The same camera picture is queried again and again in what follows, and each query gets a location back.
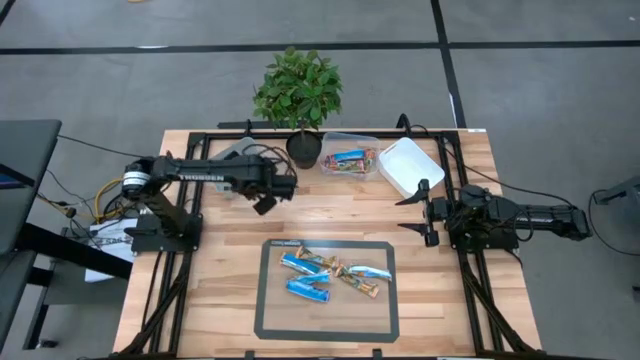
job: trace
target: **black floor stripe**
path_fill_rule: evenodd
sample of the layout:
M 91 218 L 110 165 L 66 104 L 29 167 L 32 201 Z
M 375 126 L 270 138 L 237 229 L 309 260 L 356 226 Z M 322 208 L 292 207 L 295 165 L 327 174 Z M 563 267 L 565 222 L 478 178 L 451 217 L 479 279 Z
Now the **black floor stripe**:
M 419 50 L 438 49 L 435 42 L 345 42 L 247 45 L 124 46 L 80 48 L 11 48 L 0 49 L 0 55 L 96 55 L 96 54 L 184 54 L 219 52 L 284 51 L 294 46 L 299 50 Z
M 450 49 L 577 49 L 639 47 L 640 40 L 452 42 Z
M 16 0 L 7 0 L 7 3 L 2 7 L 2 11 L 0 11 L 0 26 L 4 22 L 4 19 L 9 15 L 9 11 L 11 11 L 11 7 L 16 2 Z
M 444 26 L 444 18 L 442 16 L 442 9 L 440 8 L 440 1 L 431 0 L 431 8 L 433 10 L 433 19 L 436 24 L 436 31 L 438 32 L 438 43 L 442 45 L 440 48 L 440 54 L 442 55 L 442 65 L 444 66 L 444 74 L 447 79 L 447 88 L 449 89 L 449 95 L 451 96 L 455 125 L 458 128 L 466 128 L 467 121 L 464 117 L 464 110 L 462 110 L 462 100 L 460 99 L 458 80 L 456 79 L 456 72 L 453 68 L 453 59 L 451 58 L 451 51 L 448 46 L 449 41 L 447 39 L 447 31 Z

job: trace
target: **floor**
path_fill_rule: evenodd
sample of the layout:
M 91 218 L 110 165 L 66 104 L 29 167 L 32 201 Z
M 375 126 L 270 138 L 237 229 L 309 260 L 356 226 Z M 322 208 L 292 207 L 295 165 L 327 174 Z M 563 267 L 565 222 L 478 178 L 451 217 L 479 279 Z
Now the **floor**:
M 435 42 L 425 0 L 0 0 L 12 5 L 2 48 L 76 48 L 304 42 Z M 450 42 L 640 39 L 634 0 L 442 0 Z M 344 112 L 331 127 L 413 123 L 453 127 L 438 49 L 322 51 L 340 66 Z M 640 173 L 640 47 L 452 50 L 466 124 L 489 131 L 500 178 L 586 207 L 589 194 Z M 251 117 L 252 84 L 269 52 L 0 55 L 0 119 L 56 118 L 62 133 L 154 154 L 169 128 L 215 128 Z M 92 196 L 128 159 L 60 141 L 50 169 Z M 47 175 L 42 191 L 68 199 Z M 552 204 L 506 190 L 521 203 Z M 640 252 L 640 223 L 624 202 L 596 207 L 598 230 Z M 64 218 L 35 204 L 30 221 Z M 522 247 L 544 349 L 636 359 L 640 259 L 538 233 Z M 44 337 L 56 349 L 20 350 L 37 288 L 28 287 L 2 359 L 75 359 L 111 350 L 121 303 L 56 306 Z

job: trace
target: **table leg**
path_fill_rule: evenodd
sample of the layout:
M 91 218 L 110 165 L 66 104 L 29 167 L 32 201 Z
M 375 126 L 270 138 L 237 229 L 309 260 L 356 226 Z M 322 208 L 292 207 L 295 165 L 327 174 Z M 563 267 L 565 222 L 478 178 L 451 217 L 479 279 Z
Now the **table leg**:
M 28 223 L 20 231 L 17 246 L 126 280 L 131 274 L 128 261 Z

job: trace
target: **blue wrapper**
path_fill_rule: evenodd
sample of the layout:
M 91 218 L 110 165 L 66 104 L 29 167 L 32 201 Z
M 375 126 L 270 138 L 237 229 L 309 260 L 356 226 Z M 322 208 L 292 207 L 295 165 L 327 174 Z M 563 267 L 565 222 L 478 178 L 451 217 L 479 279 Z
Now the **blue wrapper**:
M 351 150 L 342 153 L 333 154 L 333 158 L 336 162 L 348 161 L 348 160 L 361 160 L 364 159 L 364 150 Z
M 329 272 L 327 270 L 319 272 L 314 275 L 302 275 L 293 278 L 294 281 L 301 282 L 303 284 L 313 284 L 313 283 L 329 283 Z
M 317 289 L 309 284 L 304 284 L 300 281 L 288 280 L 287 290 L 298 296 L 302 296 L 309 300 L 318 302 L 329 302 L 329 291 L 324 289 Z
M 322 267 L 302 259 L 297 259 L 296 256 L 291 253 L 283 253 L 280 258 L 280 264 L 307 275 L 314 275 L 322 271 Z
M 347 268 L 347 273 L 364 278 L 385 279 L 391 281 L 391 273 L 389 271 L 369 266 L 352 265 Z

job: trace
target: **wooden table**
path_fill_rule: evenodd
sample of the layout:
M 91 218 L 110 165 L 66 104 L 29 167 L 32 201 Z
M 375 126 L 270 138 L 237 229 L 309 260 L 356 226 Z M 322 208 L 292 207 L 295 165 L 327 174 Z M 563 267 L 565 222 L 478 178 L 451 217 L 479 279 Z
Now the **wooden table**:
M 184 156 L 190 131 L 193 130 L 166 131 L 161 153 L 170 150 L 176 156 Z M 460 139 L 466 165 L 496 178 L 487 133 L 460 130 Z M 213 141 L 209 155 L 235 141 Z M 381 140 L 381 145 L 386 148 L 394 141 Z M 284 148 L 284 140 L 259 142 Z M 416 142 L 438 162 L 438 149 L 433 140 L 418 139 Z M 457 187 L 455 161 L 451 157 L 449 161 Z M 396 225 L 420 222 L 421 205 L 394 206 L 402 196 L 381 175 L 360 182 L 323 175 L 316 165 L 310 170 L 299 170 L 298 176 L 299 189 L 293 201 L 279 203 L 262 217 L 255 214 L 243 197 L 225 200 L 215 193 L 213 185 L 205 185 L 202 197 L 205 224 L 200 249 L 195 253 L 191 267 L 178 356 L 242 357 L 246 350 L 255 350 L 256 356 L 271 357 L 371 356 L 372 349 L 376 348 L 382 349 L 385 356 L 473 355 L 457 255 L 448 246 L 449 239 L 442 224 L 436 225 L 441 245 L 426 248 L 418 233 Z M 498 184 L 472 172 L 468 176 L 470 183 L 487 187 L 494 194 L 501 193 Z M 172 186 L 167 191 L 168 196 L 175 198 L 177 189 L 178 186 Z M 443 182 L 432 190 L 432 195 L 444 196 Z M 267 239 L 277 238 L 389 242 L 395 248 L 400 337 L 391 344 L 258 339 L 253 325 L 260 250 Z M 539 348 L 520 265 L 501 250 L 485 251 L 485 254 L 496 305 L 522 338 Z M 114 351 L 128 345 L 140 330 L 155 258 L 155 253 L 146 253 L 135 260 Z M 151 309 L 157 299 L 160 270 L 157 278 Z M 485 348 L 490 349 L 486 314 L 480 304 L 477 306 Z M 165 317 L 161 350 L 167 348 L 172 318 L 169 311 Z

